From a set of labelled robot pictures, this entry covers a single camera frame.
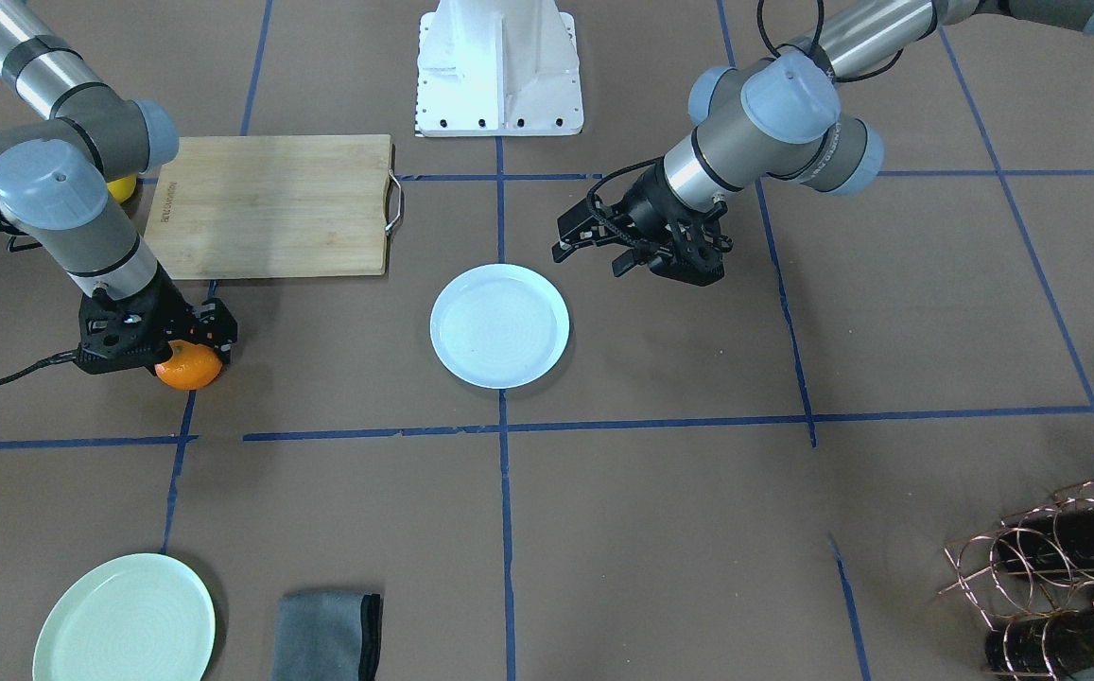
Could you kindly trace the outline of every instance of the plate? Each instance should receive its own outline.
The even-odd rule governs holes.
[[[198,681],[214,642],[210,595],[183,562],[136,553],[81,577],[33,651],[35,681]]]
[[[546,277],[491,264],[464,272],[429,316],[433,349],[451,373],[481,388],[529,383],[568,345],[568,305]]]

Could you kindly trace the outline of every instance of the white bracket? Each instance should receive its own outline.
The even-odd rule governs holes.
[[[417,135],[581,132],[575,19],[555,0],[440,0],[420,45]]]

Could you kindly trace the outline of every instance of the gray cloth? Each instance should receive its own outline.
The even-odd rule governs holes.
[[[303,591],[278,601],[270,681],[373,681],[382,638],[382,598]]]

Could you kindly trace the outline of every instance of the bottle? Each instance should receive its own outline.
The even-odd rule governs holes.
[[[1039,532],[1009,533],[997,543],[997,567],[1005,573],[1024,574],[1025,559],[1035,573],[1066,569],[1063,556],[1076,568],[1094,574],[1094,507],[1057,515],[1028,518],[1017,524],[1021,529]],[[1052,542],[1058,542],[1058,549]]]
[[[1051,672],[1056,678],[1094,680],[1094,609],[1014,622],[1008,628],[991,631],[985,655],[988,668],[997,672]]]

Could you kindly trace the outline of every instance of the cutting board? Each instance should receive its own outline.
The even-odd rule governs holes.
[[[172,279],[383,275],[388,135],[184,137],[143,238]]]

